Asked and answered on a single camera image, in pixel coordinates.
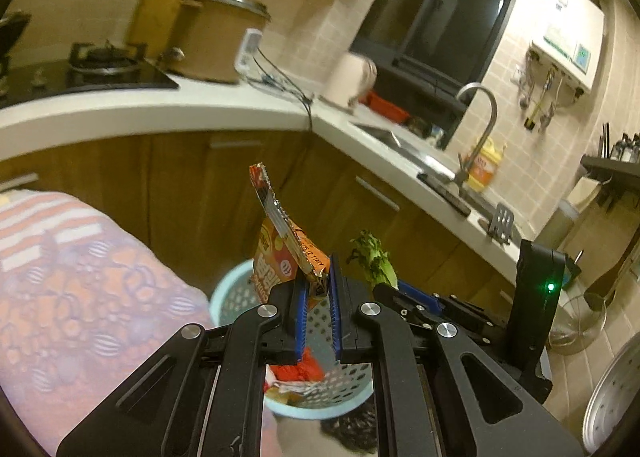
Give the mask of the light blue laundry basket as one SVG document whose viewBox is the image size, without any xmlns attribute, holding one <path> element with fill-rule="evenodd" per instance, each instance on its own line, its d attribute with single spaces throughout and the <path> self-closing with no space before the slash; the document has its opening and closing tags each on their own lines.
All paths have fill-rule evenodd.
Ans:
<svg viewBox="0 0 640 457">
<path fill-rule="evenodd" d="M 231 324 L 260 304 L 250 280 L 252 274 L 253 262 L 246 260 L 221 278 L 209 302 L 209 313 L 216 325 Z M 306 344 L 322 368 L 324 378 L 293 405 L 270 397 L 264 399 L 265 407 L 273 414 L 300 420 L 326 420 L 344 416 L 370 399 L 373 394 L 371 366 L 343 365 L 335 359 L 326 299 L 309 309 Z"/>
</svg>

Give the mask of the yellow detergent bottle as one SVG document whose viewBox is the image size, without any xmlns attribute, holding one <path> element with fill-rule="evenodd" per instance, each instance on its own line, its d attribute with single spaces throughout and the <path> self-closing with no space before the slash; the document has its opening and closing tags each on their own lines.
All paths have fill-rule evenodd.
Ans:
<svg viewBox="0 0 640 457">
<path fill-rule="evenodd" d="M 504 154 L 506 154 L 506 143 L 498 144 L 488 138 L 473 162 L 466 184 L 473 191 L 479 193 L 485 191 L 494 180 Z"/>
</svg>

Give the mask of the orange snack wrapper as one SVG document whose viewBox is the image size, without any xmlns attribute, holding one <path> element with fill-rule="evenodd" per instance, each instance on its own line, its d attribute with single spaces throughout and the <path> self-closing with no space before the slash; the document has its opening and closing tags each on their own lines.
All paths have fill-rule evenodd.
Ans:
<svg viewBox="0 0 640 457">
<path fill-rule="evenodd" d="M 248 172 L 265 212 L 253 260 L 252 281 L 259 299 L 267 302 L 274 287 L 293 281 L 297 272 L 302 271 L 309 281 L 311 300 L 319 300 L 326 295 L 330 258 L 284 210 L 273 191 L 266 166 L 259 162 L 251 165 Z"/>
</svg>

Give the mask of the green vegetable scraps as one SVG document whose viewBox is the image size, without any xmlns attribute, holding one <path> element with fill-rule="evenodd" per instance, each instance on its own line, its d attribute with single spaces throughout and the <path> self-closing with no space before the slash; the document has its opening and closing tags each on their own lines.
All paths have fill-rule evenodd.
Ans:
<svg viewBox="0 0 640 457">
<path fill-rule="evenodd" d="M 347 262 L 355 261 L 360 266 L 364 279 L 371 288 L 378 285 L 398 288 L 398 278 L 392 262 L 390 262 L 390 254 L 384 250 L 378 237 L 363 229 L 350 242 L 352 243 L 352 252 L 347 258 Z"/>
</svg>

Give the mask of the red plastic bag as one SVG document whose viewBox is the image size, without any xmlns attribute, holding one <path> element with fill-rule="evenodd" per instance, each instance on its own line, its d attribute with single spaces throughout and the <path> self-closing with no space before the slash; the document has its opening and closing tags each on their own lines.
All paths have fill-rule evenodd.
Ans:
<svg viewBox="0 0 640 457">
<path fill-rule="evenodd" d="M 309 347 L 305 347 L 302 359 L 297 364 L 273 365 L 270 369 L 279 381 L 319 382 L 324 378 L 324 371 Z"/>
</svg>

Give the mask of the red container on sill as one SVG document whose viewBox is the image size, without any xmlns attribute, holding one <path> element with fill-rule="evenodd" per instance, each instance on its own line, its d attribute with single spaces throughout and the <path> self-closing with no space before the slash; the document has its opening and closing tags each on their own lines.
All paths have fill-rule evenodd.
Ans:
<svg viewBox="0 0 640 457">
<path fill-rule="evenodd" d="M 369 91 L 360 99 L 360 102 L 369 107 L 372 112 L 375 112 L 398 125 L 405 124 L 410 118 L 410 114 L 408 112 L 392 102 L 381 98 L 381 96 L 377 95 L 374 91 Z"/>
</svg>

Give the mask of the patterned orange tablecloth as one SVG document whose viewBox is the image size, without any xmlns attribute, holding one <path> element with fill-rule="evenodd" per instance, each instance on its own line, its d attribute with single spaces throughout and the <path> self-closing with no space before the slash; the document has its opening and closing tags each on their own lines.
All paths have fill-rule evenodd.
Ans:
<svg viewBox="0 0 640 457">
<path fill-rule="evenodd" d="M 106 214 L 2 194 L 1 389 L 48 455 L 189 323 L 213 327 L 205 293 Z"/>
</svg>

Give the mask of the black wok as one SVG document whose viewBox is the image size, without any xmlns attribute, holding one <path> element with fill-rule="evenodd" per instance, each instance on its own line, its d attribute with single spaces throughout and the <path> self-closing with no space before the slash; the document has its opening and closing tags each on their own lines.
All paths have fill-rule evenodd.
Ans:
<svg viewBox="0 0 640 457">
<path fill-rule="evenodd" d="M 2 58 L 9 54 L 31 20 L 32 14 L 22 10 L 6 12 L 2 15 L 0 23 L 0 56 Z"/>
</svg>

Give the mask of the black gas stove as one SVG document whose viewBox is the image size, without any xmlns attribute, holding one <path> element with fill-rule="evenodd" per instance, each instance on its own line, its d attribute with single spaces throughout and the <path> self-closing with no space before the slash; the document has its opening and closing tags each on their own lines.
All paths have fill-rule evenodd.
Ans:
<svg viewBox="0 0 640 457">
<path fill-rule="evenodd" d="M 76 42 L 62 60 L 23 67 L 1 60 L 1 106 L 91 91 L 177 90 L 179 84 L 145 59 L 145 43 L 118 48 Z"/>
</svg>

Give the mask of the dark kitchen window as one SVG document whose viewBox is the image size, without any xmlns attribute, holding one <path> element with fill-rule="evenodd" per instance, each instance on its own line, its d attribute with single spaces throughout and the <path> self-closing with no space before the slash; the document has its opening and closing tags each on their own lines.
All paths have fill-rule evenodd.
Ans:
<svg viewBox="0 0 640 457">
<path fill-rule="evenodd" d="M 374 92 L 447 145 L 470 106 L 457 98 L 487 73 L 515 0 L 374 0 L 349 50 L 378 68 Z"/>
</svg>

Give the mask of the white power meter plug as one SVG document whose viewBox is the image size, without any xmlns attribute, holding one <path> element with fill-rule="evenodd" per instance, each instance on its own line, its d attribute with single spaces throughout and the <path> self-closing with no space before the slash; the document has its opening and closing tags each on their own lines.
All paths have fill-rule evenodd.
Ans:
<svg viewBox="0 0 640 457">
<path fill-rule="evenodd" d="M 234 68 L 239 75 L 246 76 L 250 72 L 250 63 L 254 60 L 263 35 L 260 29 L 247 28 L 234 60 Z"/>
</svg>

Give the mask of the white electric kettle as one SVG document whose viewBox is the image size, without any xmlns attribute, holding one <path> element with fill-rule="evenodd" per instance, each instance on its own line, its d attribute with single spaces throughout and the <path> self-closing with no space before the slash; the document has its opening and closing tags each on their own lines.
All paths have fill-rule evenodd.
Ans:
<svg viewBox="0 0 640 457">
<path fill-rule="evenodd" d="M 319 99 L 333 107 L 352 113 L 373 88 L 378 69 L 366 56 L 344 53 L 319 94 Z"/>
</svg>

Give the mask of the white water heater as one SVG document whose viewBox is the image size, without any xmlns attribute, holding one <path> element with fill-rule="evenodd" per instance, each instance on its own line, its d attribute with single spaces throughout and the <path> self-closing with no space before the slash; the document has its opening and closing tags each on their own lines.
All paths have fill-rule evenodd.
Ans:
<svg viewBox="0 0 640 457">
<path fill-rule="evenodd" d="M 590 0 L 538 0 L 530 47 L 590 93 L 602 48 L 604 13 Z"/>
</svg>

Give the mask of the metal steamer tray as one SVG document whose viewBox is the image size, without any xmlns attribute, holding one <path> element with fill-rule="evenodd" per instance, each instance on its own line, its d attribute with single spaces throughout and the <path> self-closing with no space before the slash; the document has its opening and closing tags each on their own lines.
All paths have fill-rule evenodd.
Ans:
<svg viewBox="0 0 640 457">
<path fill-rule="evenodd" d="M 636 333 L 614 357 L 594 388 L 582 422 L 582 443 L 589 455 L 605 449 L 623 417 L 639 397 L 639 334 Z"/>
</svg>

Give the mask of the brown rice cooker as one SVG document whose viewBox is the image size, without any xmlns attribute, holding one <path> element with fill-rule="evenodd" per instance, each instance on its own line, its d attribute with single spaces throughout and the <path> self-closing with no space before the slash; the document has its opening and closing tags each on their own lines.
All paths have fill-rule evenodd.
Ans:
<svg viewBox="0 0 640 457">
<path fill-rule="evenodd" d="M 194 80 L 237 84 L 235 60 L 246 32 L 261 32 L 269 21 L 267 7 L 255 0 L 180 0 L 160 65 Z"/>
</svg>

